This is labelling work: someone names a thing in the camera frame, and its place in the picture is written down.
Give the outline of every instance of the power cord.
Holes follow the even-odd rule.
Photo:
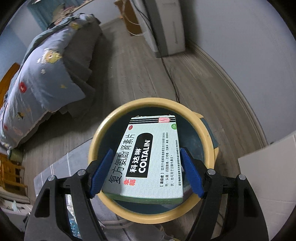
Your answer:
[[[145,14],[142,13],[142,11],[141,11],[141,10],[137,7],[137,5],[135,4],[134,0],[130,0],[130,1],[131,1],[132,4],[134,5],[135,9],[139,12],[139,14],[140,14],[140,16],[143,18],[144,22],[146,23],[148,29],[150,30],[152,36],[153,36],[154,39],[155,39],[157,50],[158,50],[158,52],[160,53],[160,51],[159,51],[159,44],[158,44],[158,41],[157,41],[156,35],[154,34],[154,32],[152,31],[151,27],[149,26],[149,25],[151,25],[150,19],[149,19]],[[173,87],[174,87],[174,91],[175,91],[175,95],[176,95],[176,101],[177,101],[178,103],[180,103],[179,90],[178,90],[178,88],[177,88],[177,86],[176,86],[176,84],[175,84],[175,82],[174,82],[172,76],[170,75],[167,66],[165,65],[165,62],[164,62],[164,60],[163,60],[163,57],[160,57],[160,58],[161,58],[161,62],[162,62],[162,64],[163,64],[163,67],[164,67],[164,69],[165,69],[165,72],[166,72],[166,74],[168,75],[168,78],[169,78],[169,80],[171,81],[171,83],[172,83],[172,85],[173,85]]]
[[[130,20],[128,19],[127,15],[125,14],[126,1],[127,1],[127,0],[123,0],[123,4],[122,4],[122,17],[123,17],[123,21],[125,22],[125,18],[126,18],[126,20],[129,21],[130,23],[132,23],[132,24],[134,24],[134,25],[139,25],[138,23],[134,23],[134,22],[130,21]],[[129,32],[130,34],[134,35],[134,36],[143,36],[143,34],[133,34],[133,33],[131,33],[129,30],[128,30],[128,32]]]

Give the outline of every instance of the green and white medicine box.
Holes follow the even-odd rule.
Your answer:
[[[109,198],[148,204],[178,204],[183,183],[176,118],[131,118],[102,192]]]

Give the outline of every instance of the wooden chair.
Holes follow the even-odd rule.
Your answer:
[[[13,187],[27,188],[27,185],[21,183],[22,177],[17,173],[17,170],[24,170],[23,166],[18,166],[7,160],[5,155],[0,155],[0,181],[1,186],[5,189],[5,185]]]

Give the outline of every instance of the bed sheet with cartoon print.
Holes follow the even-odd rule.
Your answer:
[[[92,15],[72,18],[39,45],[35,44],[26,56],[0,109],[0,142],[5,148],[17,147],[47,112],[56,112],[85,98],[84,92],[71,80],[62,56],[76,31],[94,20]]]

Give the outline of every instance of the light blue wall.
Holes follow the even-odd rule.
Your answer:
[[[187,38],[224,68],[267,138],[296,130],[296,41],[266,0],[179,0]]]
[[[14,15],[10,22],[11,29],[19,39],[28,47],[38,34],[42,33],[41,28],[27,8],[28,1]]]
[[[23,42],[7,26],[0,35],[0,80],[13,63],[21,64],[26,50],[27,48]]]
[[[78,13],[93,14],[102,24],[120,16],[118,7],[111,0],[94,0],[74,12],[74,14]]]

